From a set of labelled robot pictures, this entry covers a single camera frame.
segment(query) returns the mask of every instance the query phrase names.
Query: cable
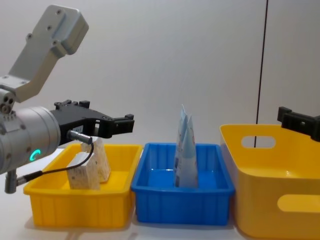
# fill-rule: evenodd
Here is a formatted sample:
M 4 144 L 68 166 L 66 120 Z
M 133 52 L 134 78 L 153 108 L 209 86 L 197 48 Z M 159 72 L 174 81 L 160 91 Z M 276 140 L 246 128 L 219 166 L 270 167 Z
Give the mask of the cable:
M 16 185 L 19 186 L 21 184 L 25 184 L 33 179 L 36 179 L 44 174 L 53 174 L 53 173 L 58 173 L 58 172 L 62 172 L 62 171 L 68 171 L 70 169 L 75 169 L 77 167 L 80 167 L 82 164 L 86 163 L 90 157 L 92 156 L 92 153 L 94 152 L 95 146 L 94 144 L 91 142 L 91 150 L 89 155 L 80 163 L 73 165 L 73 166 L 68 166 L 68 167 L 64 167 L 64 168 L 58 168 L 58 169 L 53 169 L 53 170 L 49 170 L 49 171 L 35 171 L 33 173 L 30 174 L 26 174 L 24 176 L 18 177 L 16 180 Z

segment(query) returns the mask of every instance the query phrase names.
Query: table surface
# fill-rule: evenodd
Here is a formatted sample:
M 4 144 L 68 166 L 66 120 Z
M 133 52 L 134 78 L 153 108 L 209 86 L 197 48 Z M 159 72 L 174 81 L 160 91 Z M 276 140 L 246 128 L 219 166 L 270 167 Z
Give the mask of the table surface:
M 17 175 L 22 176 L 43 169 L 62 149 L 52 155 L 22 166 Z M 0 184 L 5 186 L 5 174 L 0 175 Z M 23 194 L 19 186 L 14 194 L 0 191 L 0 239 L 3 240 L 245 240 L 230 223 L 225 227 L 142 224 L 137 222 L 136 215 L 127 228 L 106 230 L 92 228 L 39 228 L 35 227 L 29 196 Z

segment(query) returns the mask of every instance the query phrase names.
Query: black mount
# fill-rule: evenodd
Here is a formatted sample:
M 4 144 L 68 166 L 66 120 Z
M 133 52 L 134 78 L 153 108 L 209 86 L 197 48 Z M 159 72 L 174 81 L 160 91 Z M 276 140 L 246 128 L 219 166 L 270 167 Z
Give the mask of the black mount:
M 282 128 L 309 135 L 311 139 L 320 142 L 320 116 L 303 115 L 281 106 L 277 120 L 282 123 Z
M 60 145 L 70 142 L 67 132 L 74 130 L 88 136 L 97 136 L 109 139 L 115 134 L 132 133 L 134 115 L 112 118 L 98 111 L 89 109 L 89 101 L 55 102 L 55 110 L 51 113 L 59 123 L 61 140 Z

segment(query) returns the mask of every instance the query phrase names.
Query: blue plastic bin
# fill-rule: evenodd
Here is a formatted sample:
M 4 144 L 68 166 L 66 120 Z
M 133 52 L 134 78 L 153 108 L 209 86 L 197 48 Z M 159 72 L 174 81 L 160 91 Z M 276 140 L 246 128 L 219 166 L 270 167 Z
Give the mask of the blue plastic bin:
M 148 143 L 133 178 L 137 220 L 143 223 L 226 225 L 235 189 L 220 146 L 197 144 L 198 188 L 174 186 L 175 143 Z

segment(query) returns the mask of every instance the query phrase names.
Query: yellow tray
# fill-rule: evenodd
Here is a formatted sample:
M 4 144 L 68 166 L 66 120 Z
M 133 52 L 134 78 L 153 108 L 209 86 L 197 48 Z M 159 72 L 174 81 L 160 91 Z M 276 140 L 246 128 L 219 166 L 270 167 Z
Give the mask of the yellow tray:
M 70 189 L 65 171 L 43 175 L 24 187 L 36 226 L 122 228 L 127 224 L 134 206 L 130 185 L 143 147 L 106 144 L 104 148 L 111 173 L 100 190 Z M 66 167 L 80 151 L 80 144 L 69 145 L 44 170 Z
M 280 125 L 223 125 L 221 150 L 236 189 L 237 227 L 257 238 L 320 239 L 320 143 Z M 247 148 L 270 136 L 272 148 Z

